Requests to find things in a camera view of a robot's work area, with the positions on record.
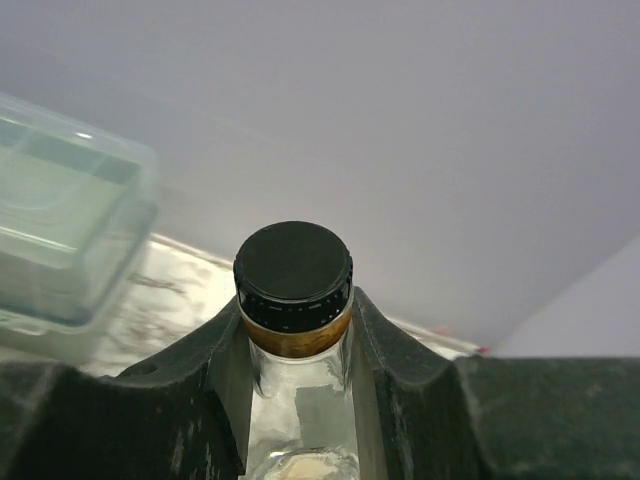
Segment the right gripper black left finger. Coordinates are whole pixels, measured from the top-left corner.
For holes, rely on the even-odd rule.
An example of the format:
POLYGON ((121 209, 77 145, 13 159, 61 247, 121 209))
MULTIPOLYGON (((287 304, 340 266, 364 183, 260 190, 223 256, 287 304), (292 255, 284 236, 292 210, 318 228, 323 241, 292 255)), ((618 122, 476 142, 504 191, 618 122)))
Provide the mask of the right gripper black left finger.
POLYGON ((117 376, 1 365, 5 479, 235 479, 245 469, 245 338, 236 302, 117 376))

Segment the clear glass bottle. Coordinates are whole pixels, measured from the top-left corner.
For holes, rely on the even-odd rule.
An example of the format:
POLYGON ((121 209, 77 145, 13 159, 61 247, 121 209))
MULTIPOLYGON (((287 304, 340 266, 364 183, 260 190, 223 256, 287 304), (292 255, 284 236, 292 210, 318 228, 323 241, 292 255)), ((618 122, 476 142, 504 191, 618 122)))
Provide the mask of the clear glass bottle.
POLYGON ((253 369, 246 478, 359 478, 347 246, 283 221, 242 244, 233 273, 253 369))

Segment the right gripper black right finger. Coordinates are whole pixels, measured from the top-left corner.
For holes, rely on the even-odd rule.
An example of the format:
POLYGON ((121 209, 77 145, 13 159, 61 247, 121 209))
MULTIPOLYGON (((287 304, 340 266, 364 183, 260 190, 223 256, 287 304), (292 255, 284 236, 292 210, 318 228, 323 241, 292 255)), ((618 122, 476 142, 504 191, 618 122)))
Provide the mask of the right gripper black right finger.
POLYGON ((635 479, 635 358, 448 360, 353 304, 352 384, 365 479, 635 479))

